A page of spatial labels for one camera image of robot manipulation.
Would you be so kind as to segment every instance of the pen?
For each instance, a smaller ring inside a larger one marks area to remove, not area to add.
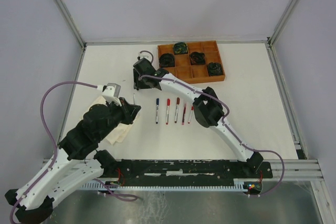
[[[170,106],[170,99],[167,99],[167,114],[166,114],[166,124],[168,124],[169,121],[169,106]]]
[[[187,104],[184,104],[184,108],[183,108],[183,116],[182,116],[182,125],[184,125],[184,119],[185,119],[185,110],[186,110]]]
[[[175,110],[175,123],[177,123],[177,115],[178,115],[178,107],[180,105],[180,99],[177,98],[177,101],[176,101],[176,110]]]
[[[156,124],[159,123],[159,99],[156,99],[156,120],[155,120]]]
[[[191,111],[190,111],[188,123],[191,122],[191,117],[193,116],[193,112],[194,112],[194,106],[191,106]]]

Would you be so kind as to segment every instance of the metal frame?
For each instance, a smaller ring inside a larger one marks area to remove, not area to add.
[[[87,42],[86,46],[110,46],[110,45],[152,45],[152,44],[171,44],[172,42],[185,41],[203,41],[203,40],[215,40],[218,44],[255,44],[255,43],[267,43],[266,39],[257,39],[257,40],[225,40],[223,37],[197,37],[192,39],[187,38],[152,38],[147,41],[139,41],[127,39],[125,41],[114,41],[114,42]]]
[[[336,223],[336,213],[334,205],[331,201],[326,183],[323,181],[313,181],[311,186],[314,192],[316,203],[320,210],[320,215],[323,223]]]
[[[244,182],[234,181],[234,186],[211,186],[209,188],[205,188],[203,186],[181,186],[181,187],[163,187],[163,186],[156,186],[156,187],[149,187],[149,186],[123,186],[118,187],[118,191],[241,191],[245,192],[247,189],[243,188]],[[85,191],[107,191],[105,187],[103,187],[99,182],[90,181],[82,185],[78,190],[85,190]]]
[[[78,62],[78,68],[76,70],[76,75],[75,75],[75,79],[74,81],[77,81],[78,80],[78,77],[79,77],[79,72],[80,72],[80,69],[82,67],[82,64],[83,64],[83,60],[84,60],[84,54],[85,54],[85,51],[86,51],[86,47],[82,48],[81,50],[81,53],[80,53],[80,59],[79,59],[79,62]],[[68,118],[68,114],[69,114],[69,111],[70,111],[70,107],[71,107],[71,103],[72,103],[72,99],[74,97],[74,93],[75,93],[75,88],[76,88],[76,85],[72,85],[72,88],[71,88],[71,93],[70,93],[70,97],[69,97],[69,102],[67,104],[67,108],[66,108],[66,111],[65,111],[65,115],[64,115],[64,119],[63,119],[63,122],[62,122],[62,126],[61,126],[61,129],[59,131],[59,135],[58,135],[58,139],[57,139],[57,143],[60,142],[62,140],[62,136],[63,136],[63,133],[64,133],[64,129],[65,129],[65,124],[67,122],[67,118]]]
[[[67,6],[63,3],[62,0],[54,0],[55,4],[57,5],[59,11],[61,12],[65,22],[68,24],[70,30],[72,31],[73,35],[75,36],[75,38],[77,39],[77,42],[79,43],[79,45],[84,48],[85,47],[85,42],[82,39],[80,32],[78,31],[75,22],[73,21],[73,18],[71,17]]]
[[[292,103],[291,103],[290,98],[289,98],[289,94],[288,94],[288,91],[287,91],[287,88],[286,88],[286,85],[285,85],[285,80],[284,80],[283,75],[281,73],[279,63],[278,63],[278,59],[277,59],[275,51],[274,51],[274,47],[270,46],[269,44],[265,44],[265,45],[266,45],[269,61],[271,63],[271,67],[272,67],[272,70],[273,70],[273,73],[274,73],[275,81],[277,83],[278,90],[279,90],[279,93],[280,93],[282,105],[283,105],[284,110],[285,110],[285,114],[286,114],[286,118],[287,118],[288,125],[289,125],[289,128],[290,128],[290,132],[292,134],[293,141],[296,144],[296,149],[300,149],[301,148],[300,145],[301,145],[304,154],[306,155],[307,158],[309,158],[307,146],[306,146],[306,144],[303,140],[302,134],[299,130],[298,121],[296,119],[296,116],[295,116],[295,113],[294,113],[294,110],[293,110],[293,106],[292,106]]]
[[[278,24],[276,25],[275,29],[274,29],[274,33],[272,34],[272,36],[269,38],[269,44],[272,46],[274,45],[274,43],[277,41],[277,39],[279,38],[283,28],[285,27],[290,15],[293,13],[293,10],[295,9],[295,7],[297,6],[297,4],[299,3],[300,0],[290,0],[289,4],[287,5],[284,13],[282,14],[282,16],[280,17],[280,20],[278,22]]]

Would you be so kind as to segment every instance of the white table surface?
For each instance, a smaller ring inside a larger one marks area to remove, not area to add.
[[[230,107],[231,125],[254,148],[274,150],[284,159],[298,159],[265,45],[218,44],[218,48],[225,80],[195,86],[210,86],[216,91],[219,99]],[[136,103],[142,107],[139,119],[123,143],[112,146],[104,140],[100,148],[106,148],[116,159],[236,159],[225,142],[200,126],[195,118],[191,124],[181,124],[182,100],[179,121],[174,123],[175,95],[156,89],[133,89],[132,66],[140,50],[153,52],[153,65],[157,68],[157,44],[87,47],[78,81],[118,83],[120,96],[132,103],[135,93]],[[99,95],[95,89],[76,86],[63,137]],[[159,124],[155,124],[156,98],[160,98]],[[165,124],[167,98],[171,99],[169,125]],[[263,153],[263,156],[277,159],[274,154]]]

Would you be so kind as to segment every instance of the wire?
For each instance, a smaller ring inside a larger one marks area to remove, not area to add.
[[[42,120],[43,127],[44,127],[44,129],[46,130],[46,132],[47,132],[47,134],[48,134],[48,136],[49,136],[49,138],[50,138],[50,140],[51,140],[51,142],[52,142],[52,144],[53,144],[53,147],[54,147],[54,156],[55,156],[55,158],[52,159],[52,161],[51,161],[51,163],[50,163],[50,165],[49,165],[49,168],[51,168],[51,167],[54,165],[55,161],[56,161],[56,157],[57,157],[57,145],[56,145],[56,141],[55,141],[55,139],[54,139],[52,133],[50,132],[50,130],[49,130],[48,126],[47,126],[46,120],[45,120],[45,118],[44,118],[44,102],[45,102],[45,100],[46,100],[46,98],[47,98],[47,95],[49,95],[49,93],[50,93],[53,89],[55,89],[55,88],[57,88],[57,87],[59,87],[59,86],[61,86],[61,85],[66,85],[66,84],[78,84],[78,85],[83,85],[83,86],[87,86],[87,87],[95,88],[95,89],[98,87],[98,86],[96,86],[96,85],[91,85],[91,84],[84,83],[84,82],[78,82],[78,81],[64,81],[64,82],[60,82],[60,83],[58,83],[58,84],[52,86],[52,87],[51,87],[50,89],[48,89],[47,92],[43,95],[42,100],[41,100],[41,104],[40,104],[40,116],[41,116],[41,120]]]
[[[147,53],[149,53],[149,54],[152,56],[151,63],[153,63],[153,61],[154,61],[154,55],[153,55],[151,52],[147,51],[147,50],[142,50],[142,51],[140,51],[141,54],[142,54],[143,52],[147,52]]]
[[[259,179],[259,183],[263,182],[262,179],[263,179],[263,175],[262,175],[262,170],[260,170],[260,179]]]
[[[281,164],[282,164],[282,173],[281,173],[281,176],[280,176],[280,179],[279,181],[277,182],[277,184],[270,190],[262,193],[262,194],[259,194],[259,195],[250,195],[251,197],[260,197],[262,195],[266,195],[266,194],[269,194],[270,192],[274,191],[276,188],[279,187],[279,185],[281,184],[282,180],[283,180],[283,176],[285,175],[285,162],[284,160],[282,159],[282,157],[280,156],[279,153],[275,152],[275,151],[271,151],[271,150],[257,150],[257,149],[253,149],[253,148],[250,148],[248,146],[246,146],[242,140],[240,140],[240,138],[233,132],[233,130],[231,130],[231,128],[225,123],[224,119],[229,115],[230,113],[230,109],[229,107],[224,103],[222,102],[221,100],[219,100],[218,98],[215,98],[213,97],[212,95],[210,94],[207,94],[207,93],[204,93],[204,92],[200,92],[200,91],[196,91],[195,89],[189,87],[188,85],[184,84],[183,82],[180,82],[180,81],[177,81],[177,80],[173,80],[173,79],[170,79],[170,78],[160,78],[160,77],[155,77],[155,76],[150,76],[148,74],[144,74],[142,76],[139,76],[139,80],[141,80],[142,78],[152,78],[152,79],[155,79],[155,80],[164,80],[164,81],[172,81],[174,83],[177,83],[177,84],[180,84],[182,86],[184,86],[185,88],[195,92],[195,93],[198,93],[198,94],[202,94],[202,95],[205,95],[206,97],[209,97],[213,100],[215,100],[216,102],[219,102],[221,105],[223,105],[226,110],[227,110],[227,113],[223,115],[222,117],[222,123],[223,123],[223,126],[225,126],[230,132],[231,134],[237,139],[237,141],[246,149],[252,151],[252,152],[268,152],[268,153],[273,153],[275,155],[277,155],[281,161]]]
[[[117,171],[118,171],[118,182],[119,182],[119,180],[120,180],[120,175],[121,175],[121,172],[120,172],[120,169],[119,169],[119,168],[117,169]]]
[[[119,199],[121,201],[132,202],[132,201],[136,201],[137,199],[139,199],[138,196],[133,195],[133,194],[115,194],[114,192],[112,192],[110,190],[110,188],[107,185],[104,184],[103,181],[101,181],[101,180],[99,180],[97,178],[95,178],[93,180],[99,182],[103,187],[105,187],[105,189],[110,193],[110,194],[107,194],[107,195],[113,196],[113,197],[115,197],[115,198],[117,198],[117,199]],[[130,198],[133,198],[133,199],[124,199],[122,197],[130,197]]]
[[[280,161],[281,161],[281,164],[282,164],[282,173],[281,173],[280,179],[279,179],[279,181],[277,182],[277,184],[276,184],[272,189],[269,189],[268,191],[266,191],[266,192],[264,192],[264,193],[261,193],[261,194],[258,194],[258,195],[251,195],[251,197],[260,197],[260,196],[262,196],[262,195],[269,194],[270,192],[272,192],[272,191],[274,191],[275,189],[277,189],[277,188],[280,186],[280,184],[281,184],[281,182],[282,182],[282,180],[283,180],[283,176],[285,175],[285,162],[284,162],[284,160],[282,159],[282,157],[280,156],[280,154],[277,153],[277,152],[275,152],[275,151],[271,151],[271,150],[257,150],[257,149],[253,149],[253,148],[250,148],[250,147],[246,146],[246,145],[242,142],[242,140],[240,140],[240,138],[233,132],[233,130],[230,129],[230,127],[229,127],[226,123],[224,123],[223,125],[224,125],[224,126],[231,132],[231,134],[238,140],[238,142],[242,145],[242,147],[244,147],[244,148],[246,148],[246,149],[248,149],[249,151],[252,151],[252,152],[269,152],[269,153],[273,153],[273,154],[277,155],[277,156],[279,157]]]

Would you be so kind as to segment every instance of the wooden grid tray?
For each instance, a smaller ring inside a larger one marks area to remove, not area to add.
[[[159,58],[166,53],[175,56],[175,67],[164,69],[189,84],[224,81],[225,72],[216,41],[186,42],[186,44],[188,46],[188,54],[185,55],[175,55],[173,51],[174,44],[158,45]],[[205,54],[205,65],[191,65],[190,54],[192,52],[203,52]],[[223,70],[222,76],[209,76],[206,66],[211,62],[220,63]]]

